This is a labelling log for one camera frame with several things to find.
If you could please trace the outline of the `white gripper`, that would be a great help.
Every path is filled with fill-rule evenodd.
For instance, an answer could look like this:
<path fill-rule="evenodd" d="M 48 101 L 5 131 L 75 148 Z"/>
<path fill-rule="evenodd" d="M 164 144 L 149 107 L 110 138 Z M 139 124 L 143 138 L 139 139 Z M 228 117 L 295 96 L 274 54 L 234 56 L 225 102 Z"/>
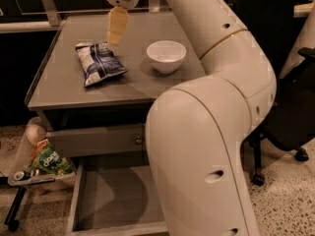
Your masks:
<path fill-rule="evenodd" d="M 134 9 L 139 0 L 107 0 L 115 6 L 108 13 L 107 45 L 109 49 L 117 49 L 126 30 L 129 14 L 127 10 Z"/>

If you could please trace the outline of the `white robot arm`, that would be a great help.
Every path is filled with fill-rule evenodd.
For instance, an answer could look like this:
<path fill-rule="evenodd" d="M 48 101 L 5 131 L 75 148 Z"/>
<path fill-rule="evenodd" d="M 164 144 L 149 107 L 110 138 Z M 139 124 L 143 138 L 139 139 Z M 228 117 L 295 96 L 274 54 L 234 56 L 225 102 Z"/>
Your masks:
<path fill-rule="evenodd" d="M 166 0 L 205 76 L 152 105 L 147 152 L 170 236 L 259 236 L 242 169 L 242 142 L 276 97 L 276 76 L 223 0 Z"/>

